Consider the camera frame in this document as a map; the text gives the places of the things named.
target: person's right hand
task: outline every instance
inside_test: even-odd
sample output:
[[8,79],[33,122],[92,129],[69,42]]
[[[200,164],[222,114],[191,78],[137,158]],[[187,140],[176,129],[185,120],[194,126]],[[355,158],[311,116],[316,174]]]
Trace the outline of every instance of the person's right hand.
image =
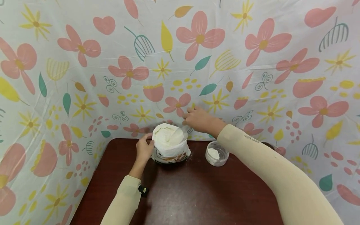
[[194,130],[202,133],[207,133],[217,138],[226,123],[219,118],[211,116],[202,108],[195,106],[194,108],[187,108],[188,113],[183,115],[185,119],[183,125],[188,125]]

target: dark red table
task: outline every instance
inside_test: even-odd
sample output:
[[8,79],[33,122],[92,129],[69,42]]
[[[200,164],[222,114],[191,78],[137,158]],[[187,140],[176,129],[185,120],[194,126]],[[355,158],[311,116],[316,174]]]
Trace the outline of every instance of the dark red table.
[[[112,140],[94,173],[71,225],[99,225],[136,157],[137,140]],[[132,225],[283,224],[275,196],[236,157],[222,167],[205,159],[207,141],[189,141],[186,162],[159,165],[150,160],[142,198]]]

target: food bag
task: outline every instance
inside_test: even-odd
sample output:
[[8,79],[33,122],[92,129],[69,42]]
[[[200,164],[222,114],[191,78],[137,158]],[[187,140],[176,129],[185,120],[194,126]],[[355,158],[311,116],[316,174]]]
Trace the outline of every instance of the food bag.
[[181,162],[190,156],[190,149],[187,144],[188,134],[184,133],[183,137],[177,137],[177,140],[172,140],[170,144],[169,139],[171,135],[178,129],[177,126],[162,123],[155,127],[152,139],[155,141],[154,152],[152,159],[158,163],[169,164]]

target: hand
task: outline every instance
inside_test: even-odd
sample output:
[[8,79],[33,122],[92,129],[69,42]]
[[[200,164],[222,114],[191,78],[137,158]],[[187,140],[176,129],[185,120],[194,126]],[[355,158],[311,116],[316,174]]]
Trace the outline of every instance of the hand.
[[136,144],[136,162],[146,164],[153,154],[154,140],[148,144],[147,139],[152,137],[152,133],[145,134]]
[[226,123],[219,118],[211,116],[202,108],[195,106],[194,108],[187,108],[188,113],[183,115],[185,119],[183,125],[188,125],[194,130],[202,133],[207,133],[217,138]]

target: person's left hand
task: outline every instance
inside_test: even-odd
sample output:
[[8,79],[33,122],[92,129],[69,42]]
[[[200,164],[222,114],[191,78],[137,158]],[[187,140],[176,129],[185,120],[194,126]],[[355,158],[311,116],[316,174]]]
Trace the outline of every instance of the person's left hand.
[[147,139],[152,137],[153,133],[145,134],[136,144],[136,161],[138,163],[146,164],[153,154],[154,150],[154,140],[150,141],[148,144]]

